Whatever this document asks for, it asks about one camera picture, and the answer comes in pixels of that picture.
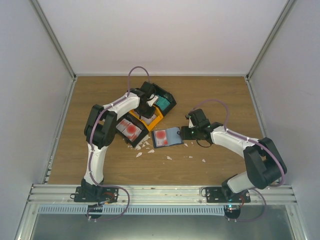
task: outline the wooden table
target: wooden table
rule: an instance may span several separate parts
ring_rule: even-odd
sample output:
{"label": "wooden table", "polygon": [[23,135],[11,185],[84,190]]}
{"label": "wooden table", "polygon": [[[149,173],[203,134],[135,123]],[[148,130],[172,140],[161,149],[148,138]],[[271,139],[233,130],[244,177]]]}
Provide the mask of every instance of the wooden table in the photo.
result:
{"label": "wooden table", "polygon": [[[140,87],[147,78],[131,78],[131,87]],[[154,76],[156,83],[174,96],[177,105],[155,129],[188,125],[185,115],[199,102],[215,98],[230,109],[228,128],[241,134],[261,138],[261,131],[250,93],[243,77]],[[84,136],[90,110],[94,104],[105,105],[127,90],[127,77],[79,77],[75,85],[65,124],[52,166],[49,184],[80,184],[87,167],[88,147]],[[223,123],[222,105],[209,102],[201,107],[211,122]],[[119,185],[220,185],[225,179],[245,171],[244,160],[237,154],[212,145],[203,148],[196,141],[155,149],[128,148],[116,135],[104,162],[104,183]]]}

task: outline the paper scrap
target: paper scrap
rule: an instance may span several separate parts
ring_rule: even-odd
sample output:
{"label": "paper scrap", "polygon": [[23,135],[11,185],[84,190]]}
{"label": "paper scrap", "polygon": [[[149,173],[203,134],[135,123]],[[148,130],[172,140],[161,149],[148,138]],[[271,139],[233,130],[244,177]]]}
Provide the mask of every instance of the paper scrap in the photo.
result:
{"label": "paper scrap", "polygon": [[138,145],[142,144],[144,141],[147,141],[150,138],[150,136],[146,135],[144,138],[141,139],[141,141],[138,143]]}

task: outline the metal base plate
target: metal base plate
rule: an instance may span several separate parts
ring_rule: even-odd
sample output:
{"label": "metal base plate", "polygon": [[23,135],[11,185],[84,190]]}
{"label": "metal base plate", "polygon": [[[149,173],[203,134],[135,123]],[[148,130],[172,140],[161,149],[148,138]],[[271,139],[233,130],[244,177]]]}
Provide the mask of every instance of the metal base plate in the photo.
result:
{"label": "metal base plate", "polygon": [[227,201],[224,194],[222,193],[222,187],[220,186],[213,186],[213,187],[206,187],[205,188],[205,197],[207,203],[237,203],[241,204],[242,199],[240,196],[243,197],[245,203],[250,203],[250,194],[248,190],[244,190],[241,193],[231,197],[230,201]]}
{"label": "metal base plate", "polygon": [[82,186],[75,189],[74,202],[76,203],[100,203],[107,201],[108,203],[116,203],[118,201],[118,188],[115,187],[98,187],[96,191],[88,192]]}

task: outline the white wall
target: white wall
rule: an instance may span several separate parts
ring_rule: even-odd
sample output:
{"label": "white wall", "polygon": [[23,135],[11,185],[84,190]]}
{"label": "white wall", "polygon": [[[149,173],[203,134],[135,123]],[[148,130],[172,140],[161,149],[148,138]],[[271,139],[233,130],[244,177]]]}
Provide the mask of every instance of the white wall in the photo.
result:
{"label": "white wall", "polygon": [[286,0],[39,2],[76,74],[245,75]]}
{"label": "white wall", "polygon": [[0,239],[40,183],[71,82],[27,0],[0,1]]}
{"label": "white wall", "polygon": [[253,75],[311,239],[319,239],[320,1],[298,0]]}

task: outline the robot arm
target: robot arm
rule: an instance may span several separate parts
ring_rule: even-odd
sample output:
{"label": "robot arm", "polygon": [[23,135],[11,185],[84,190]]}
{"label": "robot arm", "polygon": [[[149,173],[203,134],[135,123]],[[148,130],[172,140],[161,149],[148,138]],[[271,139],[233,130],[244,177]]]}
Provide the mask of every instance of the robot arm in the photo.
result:
{"label": "robot arm", "polygon": [[206,140],[210,144],[221,145],[244,158],[246,171],[230,177],[221,184],[221,191],[227,201],[247,189],[264,189],[281,177],[281,172],[271,156],[249,139],[259,142],[271,151],[284,173],[287,173],[286,165],[271,139],[265,137],[259,140],[239,133],[236,135],[241,138],[236,137],[230,134],[221,123],[210,123],[202,109],[194,110],[186,117],[189,119],[189,126],[181,128],[180,135],[183,139]]}
{"label": "robot arm", "polygon": [[[116,101],[106,105],[94,105],[89,114],[84,135],[88,142],[88,163],[86,173],[81,181],[81,186],[77,187],[74,195],[75,202],[102,202],[105,201],[103,197],[107,189],[97,186],[92,180],[89,172],[89,163],[91,162],[91,174],[97,183],[102,183],[104,180],[103,167],[107,149],[115,138],[117,120],[129,111],[135,111],[146,118],[150,118],[155,113],[153,104],[158,97],[155,95],[155,87],[148,82],[144,82],[141,88],[132,88],[129,94]],[[108,108],[108,110],[101,116],[99,123],[96,125],[93,133],[91,147],[91,135],[94,125],[100,113]]]}
{"label": "robot arm", "polygon": [[[97,145],[95,145],[95,144],[93,145],[91,171],[92,171],[92,175],[93,175],[94,179],[98,183],[101,183],[104,179],[103,168],[104,168],[105,156],[106,156],[107,149],[116,134],[115,123],[124,114],[126,114],[127,112],[129,112],[133,109],[136,109],[139,106],[139,102],[140,102],[140,98],[138,97],[138,95],[130,92],[128,96],[127,96],[127,94],[125,94],[123,97],[117,99],[116,101],[114,101],[110,104],[106,104],[103,107],[97,106],[97,105],[93,106],[91,113],[90,113],[90,116],[93,115],[96,117],[92,117],[92,119],[94,119],[94,121],[89,122],[90,121],[90,116],[89,116],[86,128],[84,130],[86,138],[87,138],[87,142],[88,142],[87,145],[88,145],[88,151],[89,151],[87,164],[89,164],[89,157],[92,152],[91,145],[89,144],[90,135],[91,135],[90,130],[92,130],[91,126],[94,125],[94,123],[97,119],[97,115],[103,109],[110,107],[110,105],[112,106],[111,108],[109,108],[106,116],[103,119],[103,121],[104,121],[103,126],[97,127],[97,132],[99,132],[99,130],[100,130],[100,132],[105,135],[104,140],[102,138],[102,140],[100,140],[100,142],[98,142],[98,141],[95,142],[95,144],[97,144]],[[84,175],[84,179],[87,183],[89,183],[91,185],[95,184],[90,177],[88,165],[86,168],[86,173]]]}

